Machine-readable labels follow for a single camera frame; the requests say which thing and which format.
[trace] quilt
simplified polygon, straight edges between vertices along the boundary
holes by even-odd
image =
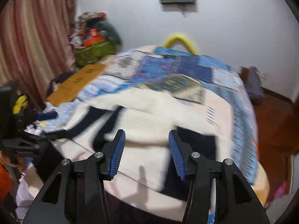
[[[228,102],[233,111],[231,159],[248,182],[254,183],[258,168],[258,136],[253,107],[238,73],[213,57],[157,46],[145,46],[113,56],[104,72],[85,86],[72,104],[65,103],[56,108],[63,112],[63,117],[48,121],[42,130],[59,130],[80,104],[132,87],[168,92],[180,101],[199,105],[204,104],[208,90]]]

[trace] white wall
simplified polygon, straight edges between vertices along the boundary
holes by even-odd
[[[298,82],[295,84],[295,89],[294,89],[294,92],[293,92],[293,95],[291,97],[291,100],[293,101],[293,103],[296,101],[296,99],[299,97],[299,80]]]
[[[124,50],[162,45],[175,32],[186,35],[202,54],[240,70],[267,73],[264,87],[291,98],[299,61],[299,24],[284,0],[197,0],[183,17],[176,5],[159,0],[78,0],[81,12],[106,12]]]

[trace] blue patchwork quilt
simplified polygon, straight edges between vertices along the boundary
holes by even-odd
[[[61,118],[62,123],[66,123],[66,118],[71,117],[80,103],[102,94],[116,93],[142,83],[152,82],[159,82],[152,85],[153,90],[155,87],[166,90],[169,87],[169,91],[172,92],[184,87],[188,88],[192,84],[190,81],[180,81],[180,85],[174,85],[178,77],[176,75],[183,74],[199,81],[205,88],[231,104],[234,112],[232,139],[234,148],[231,158],[248,182],[254,183],[258,167],[255,114],[243,82],[233,68],[213,57],[192,55],[164,47],[155,47],[151,51],[130,50],[119,54],[117,60],[113,70],[107,70],[107,73],[99,75],[79,92],[75,103],[71,103],[71,108],[66,104],[57,108],[57,111],[64,113]],[[194,102],[200,103],[198,100],[200,93],[197,93],[196,97]],[[53,124],[61,126],[59,119],[54,120]],[[58,130],[58,128],[49,123],[45,128],[45,131],[47,130]],[[213,223],[213,219],[214,214],[211,214],[208,223]]]

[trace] pink curtain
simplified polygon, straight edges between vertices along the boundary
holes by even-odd
[[[18,80],[37,109],[51,79],[75,59],[68,43],[75,0],[9,0],[0,14],[0,85]]]

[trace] metal screw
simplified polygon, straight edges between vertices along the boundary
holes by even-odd
[[[231,159],[225,159],[224,161],[227,165],[232,165],[234,162]]]
[[[194,158],[199,158],[200,154],[198,152],[193,152],[193,153],[191,153],[191,156]]]
[[[100,157],[102,157],[104,154],[102,153],[102,152],[96,152],[95,153],[95,157],[96,158],[100,158]]]
[[[67,165],[70,163],[70,160],[68,158],[61,161],[62,165]]]

